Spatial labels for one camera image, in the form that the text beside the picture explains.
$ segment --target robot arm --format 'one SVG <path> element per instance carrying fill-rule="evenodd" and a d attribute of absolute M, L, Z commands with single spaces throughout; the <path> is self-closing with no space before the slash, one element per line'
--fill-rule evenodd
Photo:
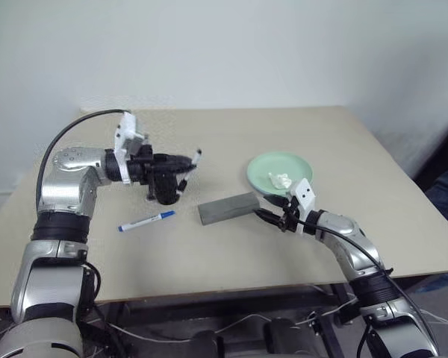
<path fill-rule="evenodd" d="M 269 210 L 256 213 L 282 231 L 308 233 L 327 246 L 353 288 L 360 313 L 371 330 L 367 344 L 375 358 L 436 357 L 437 349 L 416 312 L 388 280 L 379 253 L 355 220 L 326 211 L 314 211 L 315 194 L 306 179 L 293 186 L 288 198 L 268 195 L 282 207 L 283 216 Z M 350 244 L 354 242 L 370 257 Z"/>
<path fill-rule="evenodd" d="M 17 324 L 0 341 L 0 358 L 82 357 L 77 323 L 98 292 L 87 264 L 87 235 L 99 186 L 112 181 L 149 185 L 148 199 L 175 203 L 185 188 L 176 175 L 196 168 L 193 160 L 153 154 L 128 112 L 115 132 L 114 149 L 74 147 L 53 158 L 37 208 L 37 223 L 22 258 L 11 300 Z"/>

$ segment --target green plate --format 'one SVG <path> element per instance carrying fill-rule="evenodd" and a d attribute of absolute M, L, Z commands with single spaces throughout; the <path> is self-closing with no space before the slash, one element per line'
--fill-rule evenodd
<path fill-rule="evenodd" d="M 307 178 L 312 182 L 311 166 L 298 155 L 285 151 L 271 151 L 254 158 L 247 166 L 247 179 L 251 185 L 263 194 L 285 195 L 286 189 L 276 189 L 270 179 L 274 175 L 287 173 L 292 184 Z"/>

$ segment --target white pen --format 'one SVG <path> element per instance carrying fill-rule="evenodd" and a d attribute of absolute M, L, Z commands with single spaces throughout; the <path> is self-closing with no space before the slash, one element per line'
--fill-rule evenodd
<path fill-rule="evenodd" d="M 118 227 L 118 231 L 123 232 L 123 231 L 127 231 L 130 229 L 134 229 L 135 227 L 143 226 L 143 225 L 149 224 L 150 222 L 156 222 L 157 220 L 165 219 L 168 216 L 171 216 L 174 214 L 175 214 L 174 210 L 166 211 L 165 213 L 157 214 L 156 216 L 152 216 L 152 217 L 144 219 L 144 220 L 139 220 L 137 222 L 130 222 L 129 224 L 121 225 Z"/>

